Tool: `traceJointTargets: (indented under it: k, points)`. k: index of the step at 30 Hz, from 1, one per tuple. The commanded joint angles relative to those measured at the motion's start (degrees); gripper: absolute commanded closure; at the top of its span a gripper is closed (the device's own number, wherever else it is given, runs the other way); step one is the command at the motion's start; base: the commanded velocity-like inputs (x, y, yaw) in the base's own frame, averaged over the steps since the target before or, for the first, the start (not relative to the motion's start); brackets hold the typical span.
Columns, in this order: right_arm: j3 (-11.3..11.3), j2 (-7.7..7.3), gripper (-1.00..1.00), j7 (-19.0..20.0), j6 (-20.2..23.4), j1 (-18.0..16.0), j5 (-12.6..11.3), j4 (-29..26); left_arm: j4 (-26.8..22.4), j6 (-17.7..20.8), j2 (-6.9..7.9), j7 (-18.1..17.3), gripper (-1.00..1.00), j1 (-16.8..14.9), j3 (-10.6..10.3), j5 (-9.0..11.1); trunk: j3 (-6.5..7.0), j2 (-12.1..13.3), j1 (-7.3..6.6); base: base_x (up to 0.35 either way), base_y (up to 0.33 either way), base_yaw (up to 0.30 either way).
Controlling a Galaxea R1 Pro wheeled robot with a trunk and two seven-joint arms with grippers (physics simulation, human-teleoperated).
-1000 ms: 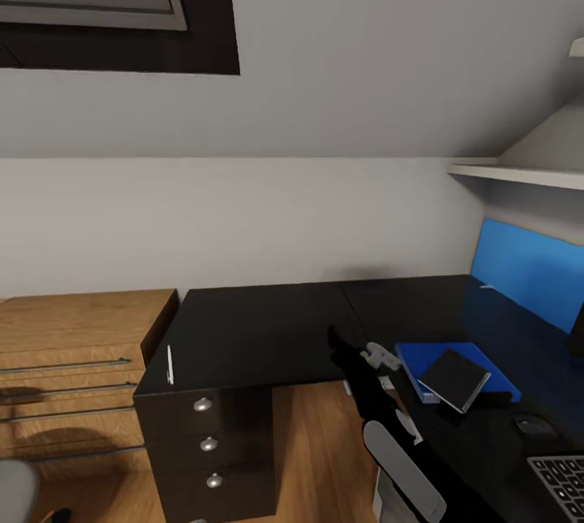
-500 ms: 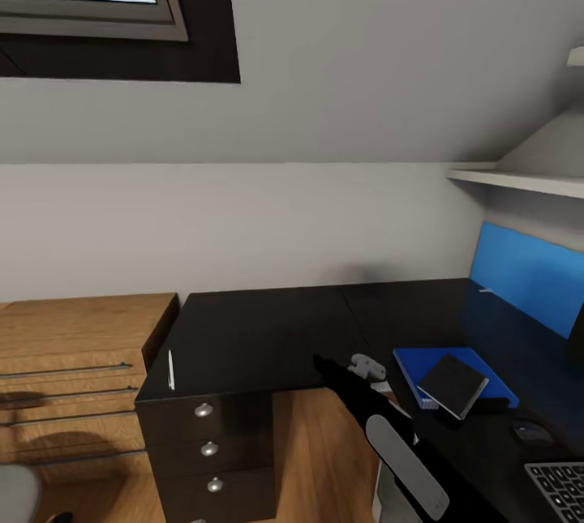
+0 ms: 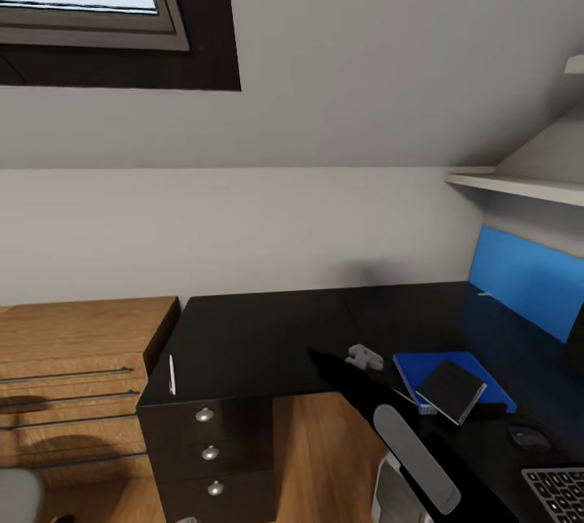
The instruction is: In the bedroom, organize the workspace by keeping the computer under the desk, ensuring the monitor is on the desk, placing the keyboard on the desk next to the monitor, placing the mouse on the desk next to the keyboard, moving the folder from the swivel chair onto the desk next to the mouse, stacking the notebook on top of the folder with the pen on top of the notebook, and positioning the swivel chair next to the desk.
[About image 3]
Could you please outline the notebook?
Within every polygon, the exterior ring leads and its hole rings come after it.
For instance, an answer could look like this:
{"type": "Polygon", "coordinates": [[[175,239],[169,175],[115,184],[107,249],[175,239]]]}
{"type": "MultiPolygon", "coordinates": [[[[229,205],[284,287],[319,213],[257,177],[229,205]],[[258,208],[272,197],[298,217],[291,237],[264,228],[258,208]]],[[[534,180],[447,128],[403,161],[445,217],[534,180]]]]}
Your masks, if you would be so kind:
{"type": "Polygon", "coordinates": [[[446,358],[415,393],[460,425],[486,386],[485,381],[446,358]]]}

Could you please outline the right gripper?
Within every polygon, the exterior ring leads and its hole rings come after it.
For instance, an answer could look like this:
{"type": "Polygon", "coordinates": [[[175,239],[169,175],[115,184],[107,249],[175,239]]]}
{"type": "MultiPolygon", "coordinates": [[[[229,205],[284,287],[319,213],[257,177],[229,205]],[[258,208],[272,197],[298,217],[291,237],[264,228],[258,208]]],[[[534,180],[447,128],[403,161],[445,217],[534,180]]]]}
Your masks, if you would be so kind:
{"type": "Polygon", "coordinates": [[[307,353],[311,358],[311,362],[316,367],[319,367],[318,376],[336,387],[336,390],[339,391],[349,403],[350,386],[355,380],[360,379],[360,377],[371,378],[364,370],[359,369],[354,366],[354,364],[346,362],[346,360],[343,360],[330,352],[321,354],[312,347],[309,347],[307,353]]]}

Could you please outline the monitor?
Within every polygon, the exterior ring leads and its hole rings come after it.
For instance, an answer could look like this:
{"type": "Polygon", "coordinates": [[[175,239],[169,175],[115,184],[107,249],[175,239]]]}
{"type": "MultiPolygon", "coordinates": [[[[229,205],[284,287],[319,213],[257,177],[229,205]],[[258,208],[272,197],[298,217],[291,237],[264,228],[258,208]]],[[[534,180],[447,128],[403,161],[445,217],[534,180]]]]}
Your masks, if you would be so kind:
{"type": "Polygon", "coordinates": [[[557,365],[584,383],[584,302],[557,365]]]}

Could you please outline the folder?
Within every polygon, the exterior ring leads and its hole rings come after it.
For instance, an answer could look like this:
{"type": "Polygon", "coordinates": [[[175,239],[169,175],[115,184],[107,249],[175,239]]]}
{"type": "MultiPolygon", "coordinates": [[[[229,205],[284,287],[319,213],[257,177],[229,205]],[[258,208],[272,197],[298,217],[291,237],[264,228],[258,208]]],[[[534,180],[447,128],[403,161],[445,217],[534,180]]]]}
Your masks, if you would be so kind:
{"type": "Polygon", "coordinates": [[[515,402],[471,355],[471,352],[393,354],[393,361],[408,388],[411,399],[419,406],[421,415],[440,414],[439,410],[415,392],[446,358],[487,383],[486,388],[470,410],[470,414],[515,412],[517,408],[515,402]]]}

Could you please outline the keyboard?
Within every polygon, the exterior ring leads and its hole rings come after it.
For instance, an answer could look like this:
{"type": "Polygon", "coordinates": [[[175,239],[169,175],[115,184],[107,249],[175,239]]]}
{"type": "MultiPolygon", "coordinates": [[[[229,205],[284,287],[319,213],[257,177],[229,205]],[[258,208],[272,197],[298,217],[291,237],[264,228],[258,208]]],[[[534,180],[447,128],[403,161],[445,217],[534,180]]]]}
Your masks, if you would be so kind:
{"type": "Polygon", "coordinates": [[[584,467],[521,473],[554,523],[584,523],[584,467]]]}

